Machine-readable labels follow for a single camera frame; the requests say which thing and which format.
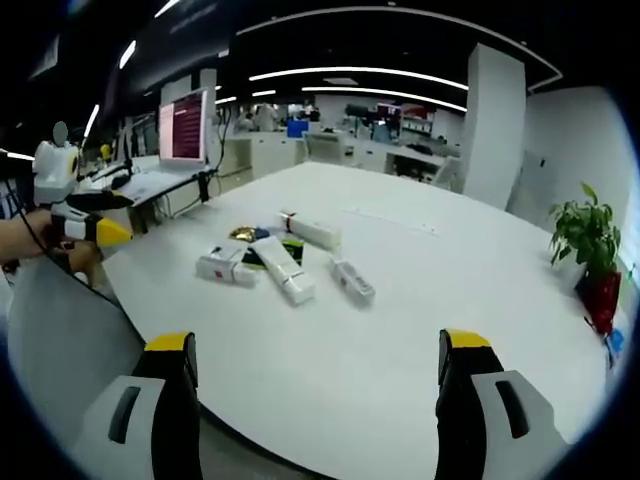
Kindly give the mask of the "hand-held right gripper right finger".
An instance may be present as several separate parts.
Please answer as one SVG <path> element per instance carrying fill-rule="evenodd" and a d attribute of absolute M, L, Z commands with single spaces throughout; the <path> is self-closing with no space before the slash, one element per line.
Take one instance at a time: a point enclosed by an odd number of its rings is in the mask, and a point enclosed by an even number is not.
<path fill-rule="evenodd" d="M 439 332 L 437 479 L 543 479 L 568 449 L 551 403 L 487 339 Z"/>

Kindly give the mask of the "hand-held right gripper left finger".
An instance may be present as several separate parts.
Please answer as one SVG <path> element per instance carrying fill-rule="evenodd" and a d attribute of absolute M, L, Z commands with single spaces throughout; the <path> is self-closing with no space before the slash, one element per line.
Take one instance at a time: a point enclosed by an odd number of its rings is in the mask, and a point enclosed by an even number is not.
<path fill-rule="evenodd" d="M 89 479 L 201 479 L 195 334 L 148 342 L 86 410 L 72 455 Z"/>

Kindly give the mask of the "person's left hand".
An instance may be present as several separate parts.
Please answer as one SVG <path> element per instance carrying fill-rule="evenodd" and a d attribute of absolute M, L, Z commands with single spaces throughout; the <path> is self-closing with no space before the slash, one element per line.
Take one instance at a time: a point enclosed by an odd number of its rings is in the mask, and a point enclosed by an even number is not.
<path fill-rule="evenodd" d="M 64 258 L 73 274 L 80 274 L 89 286 L 101 260 L 98 247 L 88 241 L 52 239 L 52 220 L 48 210 L 36 210 L 24 217 L 1 220 L 1 264 L 36 258 L 51 253 Z"/>

